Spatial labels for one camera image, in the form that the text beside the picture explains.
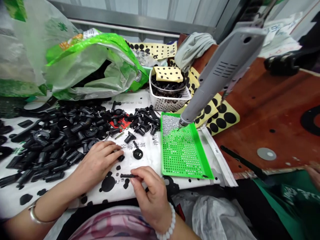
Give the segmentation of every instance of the hand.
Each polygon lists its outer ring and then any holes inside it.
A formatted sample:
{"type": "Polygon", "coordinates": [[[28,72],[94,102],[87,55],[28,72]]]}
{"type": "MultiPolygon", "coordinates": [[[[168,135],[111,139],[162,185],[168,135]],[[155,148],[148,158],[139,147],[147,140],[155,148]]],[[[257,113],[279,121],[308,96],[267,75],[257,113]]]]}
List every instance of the hand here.
{"type": "Polygon", "coordinates": [[[92,146],[90,151],[80,162],[76,170],[65,180],[75,197],[90,191],[101,182],[124,154],[121,146],[112,141],[100,141],[92,146]]]}
{"type": "Polygon", "coordinates": [[[165,234],[170,227],[172,213],[164,180],[151,167],[132,169],[131,173],[139,176],[138,178],[130,178],[130,181],[142,215],[154,230],[165,234]],[[142,180],[148,186],[147,193],[141,184],[142,180]]]}
{"type": "Polygon", "coordinates": [[[307,167],[306,170],[310,176],[313,185],[320,192],[320,167],[307,167]]]}

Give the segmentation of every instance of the green plastic tray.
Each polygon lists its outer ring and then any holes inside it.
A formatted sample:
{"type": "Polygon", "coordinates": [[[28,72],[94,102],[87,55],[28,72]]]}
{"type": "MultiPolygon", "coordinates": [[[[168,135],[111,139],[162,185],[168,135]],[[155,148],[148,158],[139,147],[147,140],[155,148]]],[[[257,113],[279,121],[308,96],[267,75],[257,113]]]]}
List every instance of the green plastic tray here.
{"type": "Polygon", "coordinates": [[[163,175],[214,179],[199,134],[194,123],[167,136],[162,131],[162,116],[179,117],[180,114],[161,114],[161,172],[163,175]]]}

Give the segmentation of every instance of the silver bracelet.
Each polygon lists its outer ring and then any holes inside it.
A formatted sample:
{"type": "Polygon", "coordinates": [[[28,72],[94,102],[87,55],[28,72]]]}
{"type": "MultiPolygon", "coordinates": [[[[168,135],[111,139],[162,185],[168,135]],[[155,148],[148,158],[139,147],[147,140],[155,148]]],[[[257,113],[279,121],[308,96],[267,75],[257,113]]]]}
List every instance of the silver bracelet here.
{"type": "Polygon", "coordinates": [[[163,235],[156,232],[157,238],[158,238],[159,240],[167,240],[167,239],[170,239],[170,236],[173,234],[174,225],[176,224],[176,212],[174,211],[174,207],[172,206],[172,204],[171,204],[171,203],[169,203],[169,204],[170,204],[171,212],[172,212],[171,225],[170,225],[168,231],[167,231],[165,234],[163,234],[163,235]]]}
{"type": "Polygon", "coordinates": [[[43,222],[41,220],[39,220],[39,218],[37,218],[37,216],[35,215],[34,213],[34,208],[36,206],[36,203],[39,199],[35,200],[31,206],[28,208],[28,210],[30,211],[30,217],[31,217],[31,220],[37,224],[48,224],[48,223],[54,223],[57,219],[53,220],[53,221],[50,221],[50,222],[43,222]]]}

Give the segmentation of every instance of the green cloth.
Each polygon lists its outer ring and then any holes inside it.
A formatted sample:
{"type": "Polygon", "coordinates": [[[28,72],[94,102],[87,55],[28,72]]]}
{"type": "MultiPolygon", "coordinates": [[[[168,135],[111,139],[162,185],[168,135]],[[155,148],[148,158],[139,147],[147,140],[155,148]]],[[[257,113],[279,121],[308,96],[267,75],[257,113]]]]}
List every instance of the green cloth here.
{"type": "Polygon", "coordinates": [[[254,182],[292,239],[319,239],[320,193],[308,173],[303,170],[271,177],[277,185],[270,187],[260,179],[254,179],[254,182]]]}

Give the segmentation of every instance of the pink clothing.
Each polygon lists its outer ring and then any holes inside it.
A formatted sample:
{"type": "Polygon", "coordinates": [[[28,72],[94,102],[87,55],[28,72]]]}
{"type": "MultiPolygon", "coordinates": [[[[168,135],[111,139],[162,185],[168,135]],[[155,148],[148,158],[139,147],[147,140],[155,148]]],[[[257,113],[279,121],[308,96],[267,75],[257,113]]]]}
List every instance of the pink clothing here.
{"type": "Polygon", "coordinates": [[[154,229],[144,220],[140,208],[116,206],[103,210],[85,221],[69,240],[154,239],[154,229]]]}

